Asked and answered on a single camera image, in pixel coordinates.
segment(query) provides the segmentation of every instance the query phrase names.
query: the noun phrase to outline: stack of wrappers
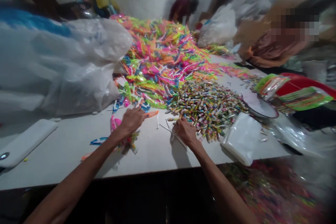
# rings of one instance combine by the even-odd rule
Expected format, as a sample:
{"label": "stack of wrappers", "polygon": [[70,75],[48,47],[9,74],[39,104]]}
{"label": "stack of wrappers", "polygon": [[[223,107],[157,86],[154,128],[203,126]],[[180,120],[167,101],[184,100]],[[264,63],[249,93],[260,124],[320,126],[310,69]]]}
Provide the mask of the stack of wrappers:
{"label": "stack of wrappers", "polygon": [[219,167],[259,223],[327,223],[325,206],[317,202],[293,172],[288,158],[255,160],[251,167]]}

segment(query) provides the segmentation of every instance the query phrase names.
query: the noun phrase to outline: plastic toy piece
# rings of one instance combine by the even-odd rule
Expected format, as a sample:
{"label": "plastic toy piece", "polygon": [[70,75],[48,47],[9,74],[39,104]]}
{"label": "plastic toy piece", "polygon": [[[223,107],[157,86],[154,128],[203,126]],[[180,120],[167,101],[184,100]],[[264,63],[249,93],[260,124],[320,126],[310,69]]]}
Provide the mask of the plastic toy piece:
{"label": "plastic toy piece", "polygon": [[156,110],[156,111],[152,111],[152,112],[149,112],[149,113],[145,113],[144,115],[146,116],[146,118],[149,118],[149,117],[156,116],[158,113],[159,113],[159,111]]}

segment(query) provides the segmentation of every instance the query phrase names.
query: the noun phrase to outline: pile of plastic pieces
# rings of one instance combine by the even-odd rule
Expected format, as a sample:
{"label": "pile of plastic pieces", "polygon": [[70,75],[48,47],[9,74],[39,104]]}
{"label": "pile of plastic pieces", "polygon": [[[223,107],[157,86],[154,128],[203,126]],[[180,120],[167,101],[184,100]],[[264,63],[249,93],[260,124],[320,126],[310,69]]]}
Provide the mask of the pile of plastic pieces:
{"label": "pile of plastic pieces", "polygon": [[208,142],[219,141],[238,113],[248,112],[241,96],[217,83],[186,81],[174,91],[174,96],[167,100],[167,112],[186,117]]}
{"label": "pile of plastic pieces", "polygon": [[217,45],[217,44],[211,44],[207,47],[203,48],[204,50],[207,50],[208,53],[221,56],[226,59],[235,60],[236,58],[234,55],[230,53],[230,51],[226,48],[225,45]]}
{"label": "pile of plastic pieces", "polygon": [[206,50],[196,46],[188,28],[166,20],[139,20],[115,15],[112,19],[123,25],[133,37],[133,45],[122,61],[127,82],[119,85],[121,105],[146,103],[148,107],[166,108],[172,96],[186,80],[217,79],[222,75],[218,64],[210,63]]}
{"label": "pile of plastic pieces", "polygon": [[260,223],[327,223],[323,206],[305,189],[287,158],[224,164],[224,175]]}

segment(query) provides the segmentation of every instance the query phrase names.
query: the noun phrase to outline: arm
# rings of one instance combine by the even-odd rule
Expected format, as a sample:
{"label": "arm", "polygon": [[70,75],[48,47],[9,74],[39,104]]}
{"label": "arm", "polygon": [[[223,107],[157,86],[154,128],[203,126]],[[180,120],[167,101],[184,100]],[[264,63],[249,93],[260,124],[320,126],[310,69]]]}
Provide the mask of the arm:
{"label": "arm", "polygon": [[255,215],[210,159],[202,143],[196,138],[196,128],[182,117],[181,120],[176,122],[174,130],[197,157],[214,194],[215,201],[220,207],[220,212],[228,213],[229,216],[225,217],[229,218],[231,223],[257,224]]}
{"label": "arm", "polygon": [[121,125],[47,195],[25,223],[63,223],[118,143],[140,127],[143,114],[140,107],[128,109]]}

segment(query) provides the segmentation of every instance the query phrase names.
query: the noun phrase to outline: green packet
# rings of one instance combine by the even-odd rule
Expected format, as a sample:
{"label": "green packet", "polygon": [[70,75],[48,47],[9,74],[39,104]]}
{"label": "green packet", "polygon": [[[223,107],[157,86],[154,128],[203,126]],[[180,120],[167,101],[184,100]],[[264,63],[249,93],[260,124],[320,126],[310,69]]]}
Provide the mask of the green packet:
{"label": "green packet", "polygon": [[311,86],[280,96],[279,99],[287,107],[296,111],[304,111],[322,106],[334,98],[324,90]]}

